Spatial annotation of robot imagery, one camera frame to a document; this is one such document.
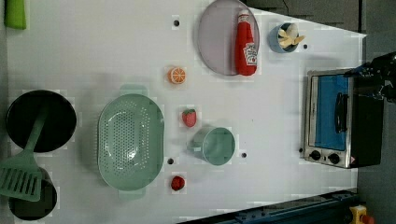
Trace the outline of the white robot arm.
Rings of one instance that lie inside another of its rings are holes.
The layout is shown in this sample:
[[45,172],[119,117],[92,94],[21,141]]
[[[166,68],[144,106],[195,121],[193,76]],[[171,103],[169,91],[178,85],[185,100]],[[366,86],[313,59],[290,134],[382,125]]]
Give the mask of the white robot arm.
[[347,70],[344,77],[354,80],[353,92],[359,96],[395,103],[396,58],[391,52]]

